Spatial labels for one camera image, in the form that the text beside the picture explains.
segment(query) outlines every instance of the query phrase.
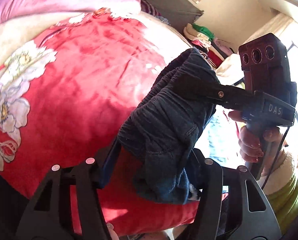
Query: beige curtain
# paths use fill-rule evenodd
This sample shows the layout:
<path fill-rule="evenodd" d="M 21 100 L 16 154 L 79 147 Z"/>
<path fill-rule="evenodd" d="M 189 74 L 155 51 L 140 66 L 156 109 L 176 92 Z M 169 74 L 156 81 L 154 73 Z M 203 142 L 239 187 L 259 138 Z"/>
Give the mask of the beige curtain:
<path fill-rule="evenodd" d="M 298 45 L 298 23 L 283 13 L 277 14 L 262 28 L 249 37 L 245 43 L 259 38 L 267 33 L 275 34 L 287 47 L 291 45 L 292 41 Z M 294 155 L 298 155 L 298 147 L 290 146 L 290 150 Z"/>
<path fill-rule="evenodd" d="M 281 34 L 286 30 L 286 28 L 293 22 L 294 20 L 289 16 L 283 13 L 279 13 L 269 22 L 267 22 L 263 27 L 252 34 L 244 43 L 252 41 L 268 33 L 273 33 L 279 38 Z"/>

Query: red blanket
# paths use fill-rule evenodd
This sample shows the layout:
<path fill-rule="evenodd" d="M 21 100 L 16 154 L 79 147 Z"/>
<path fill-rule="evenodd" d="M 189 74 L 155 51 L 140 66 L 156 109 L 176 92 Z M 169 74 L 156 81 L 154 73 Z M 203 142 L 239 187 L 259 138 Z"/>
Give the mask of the red blanket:
<path fill-rule="evenodd" d="M 113 140 L 165 67 L 144 29 L 137 20 L 89 14 L 44 31 L 1 66 L 0 174 L 12 187 L 30 198 L 54 164 L 77 165 Z M 136 195 L 132 178 L 139 165 L 122 152 L 109 185 L 98 191 L 115 231 L 191 222 L 196 202 L 155 204 Z M 79 232 L 75 209 L 73 220 Z"/>

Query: camera lens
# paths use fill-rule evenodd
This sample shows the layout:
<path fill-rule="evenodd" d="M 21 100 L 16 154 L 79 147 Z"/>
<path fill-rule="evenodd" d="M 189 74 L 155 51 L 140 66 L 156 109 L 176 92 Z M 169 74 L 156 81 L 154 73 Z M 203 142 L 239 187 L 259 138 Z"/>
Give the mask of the camera lens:
<path fill-rule="evenodd" d="M 248 64 L 248 62 L 249 62 L 249 56 L 248 56 L 248 54 L 243 54 L 242 61 L 244 62 L 244 64 Z"/>
<path fill-rule="evenodd" d="M 259 49 L 252 51 L 252 58 L 255 63 L 260 63 L 261 61 L 261 52 Z"/>
<path fill-rule="evenodd" d="M 265 49 L 265 53 L 268 59 L 273 59 L 274 57 L 274 49 L 271 46 L 267 46 Z"/>

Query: green sleeve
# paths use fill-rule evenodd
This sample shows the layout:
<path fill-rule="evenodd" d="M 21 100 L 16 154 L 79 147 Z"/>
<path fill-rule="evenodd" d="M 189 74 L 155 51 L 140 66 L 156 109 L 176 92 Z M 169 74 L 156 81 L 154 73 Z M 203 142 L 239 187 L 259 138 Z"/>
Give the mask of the green sleeve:
<path fill-rule="evenodd" d="M 280 229 L 284 234 L 298 215 L 298 172 L 294 170 L 290 181 L 279 191 L 267 196 Z"/>

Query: dark blue pants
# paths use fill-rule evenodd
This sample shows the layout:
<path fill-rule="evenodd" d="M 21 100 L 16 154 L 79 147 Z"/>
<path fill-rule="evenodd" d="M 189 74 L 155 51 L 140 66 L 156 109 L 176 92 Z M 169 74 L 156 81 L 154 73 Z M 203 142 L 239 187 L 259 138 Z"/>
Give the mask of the dark blue pants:
<path fill-rule="evenodd" d="M 122 125 L 118 139 L 143 162 L 134 179 L 138 194 L 157 203 L 184 204 L 189 194 L 187 160 L 215 105 L 176 95 L 173 84 L 182 74 L 219 83 L 197 49 L 188 49 L 157 77 L 149 94 Z"/>

